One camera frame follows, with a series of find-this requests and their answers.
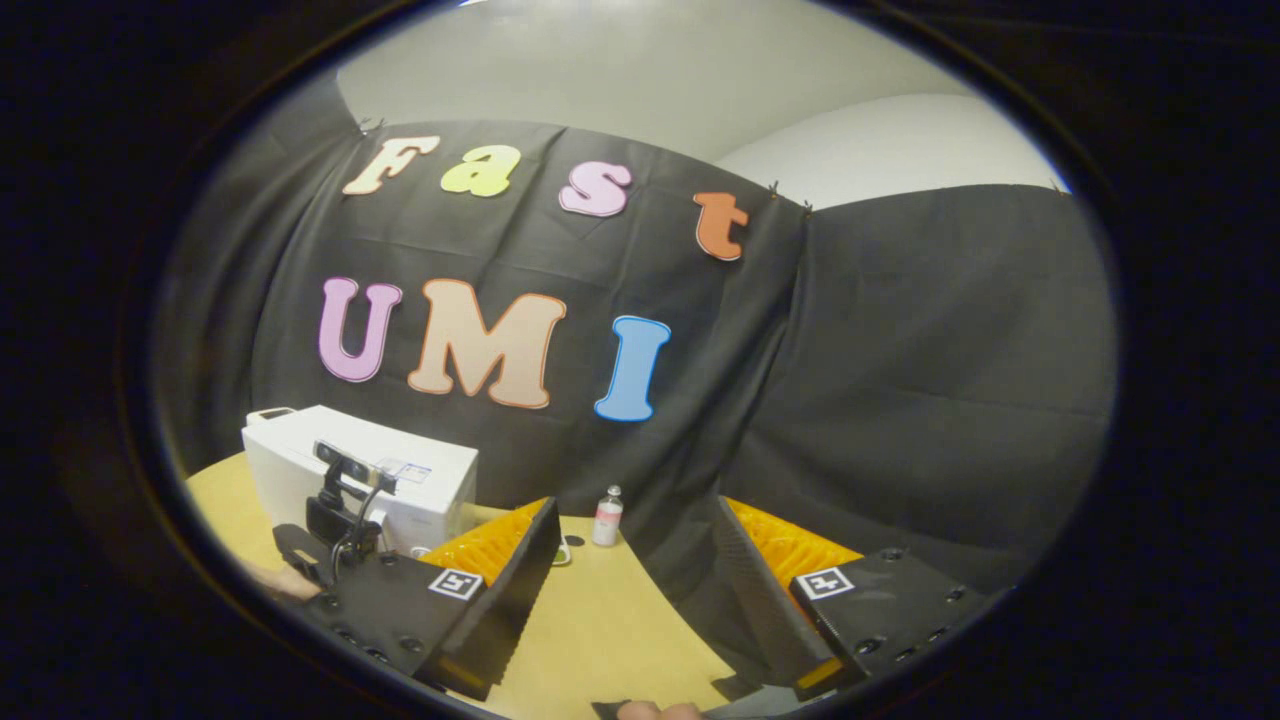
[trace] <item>small bottle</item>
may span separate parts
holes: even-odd
[[[609,486],[609,495],[600,498],[595,506],[595,527],[591,529],[591,542],[609,547],[618,542],[618,524],[622,521],[622,488]]]

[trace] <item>orange soft pad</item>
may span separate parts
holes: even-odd
[[[728,497],[724,500],[788,596],[791,580],[796,575],[817,573],[861,557],[860,553],[787,523],[782,518]]]
[[[538,515],[545,502],[544,497],[500,518],[494,518],[484,525],[451,539],[419,560],[438,568],[452,568],[483,575],[485,583],[493,587],[512,553],[516,552],[516,547],[520,546],[520,541],[529,532],[529,525],[534,523],[534,515]]]

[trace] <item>cutout letter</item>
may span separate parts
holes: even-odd
[[[573,168],[568,184],[561,188],[561,208],[596,218],[617,215],[627,206],[627,193],[622,188],[628,184],[631,170],[622,165],[582,163]]]
[[[728,238],[735,223],[746,227],[746,213],[739,210],[737,199],[727,192],[699,192],[694,202],[703,206],[698,218],[698,246],[718,260],[737,260],[742,246]]]
[[[422,341],[422,361],[410,373],[410,387],[434,395],[452,391],[453,379],[444,372],[452,354],[462,392],[468,396],[480,392],[489,374],[502,363],[498,382],[489,387],[494,402],[531,410],[550,404],[552,397],[543,387],[543,368],[552,329],[564,316],[564,302],[545,295],[521,295],[493,329],[486,331],[470,284],[431,281],[422,286],[422,295],[431,302],[431,313]]]
[[[344,380],[362,383],[378,374],[387,345],[387,324],[392,307],[401,301],[401,290],[393,284],[371,284],[365,291],[369,299],[369,325],[365,328],[365,348],[351,355],[342,348],[342,328],[347,322],[347,306],[356,297],[360,286],[349,278],[329,278],[324,283],[324,313],[320,315],[320,361],[330,373]]]
[[[370,195],[378,192],[383,186],[383,173],[393,178],[408,167],[410,160],[419,155],[426,155],[440,143],[439,136],[430,137],[401,137],[388,140],[383,149],[374,155],[374,161],[365,168],[356,179],[342,188],[343,195]]]
[[[671,340],[671,328],[657,320],[622,315],[613,320],[613,333],[618,336],[613,382],[609,393],[595,404],[595,413],[620,423],[648,420],[653,415],[649,405],[653,366],[658,361],[658,348]]]
[[[517,164],[520,164],[520,150],[509,145],[476,147],[462,156],[462,164],[444,173],[440,187],[449,192],[493,197],[511,186],[507,177]]]

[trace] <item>blue letter i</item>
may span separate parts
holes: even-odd
[[[618,360],[613,365],[609,393],[595,404],[595,413],[609,420],[635,423],[653,415],[649,382],[658,361],[658,348],[671,340],[671,328],[657,322],[622,315],[613,320],[618,336]]]

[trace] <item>white box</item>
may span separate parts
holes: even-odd
[[[367,519],[383,525],[379,550],[411,555],[413,548],[439,547],[466,529],[462,503],[475,502],[474,448],[396,430],[321,405],[283,414],[253,413],[241,437],[259,500],[273,525],[307,527],[307,498],[320,493],[328,469],[314,455],[315,442],[323,439],[397,478],[396,495],[380,492],[369,505]],[[369,489],[346,475],[342,482]],[[352,512],[360,511],[360,502],[349,495],[343,493],[343,501]]]

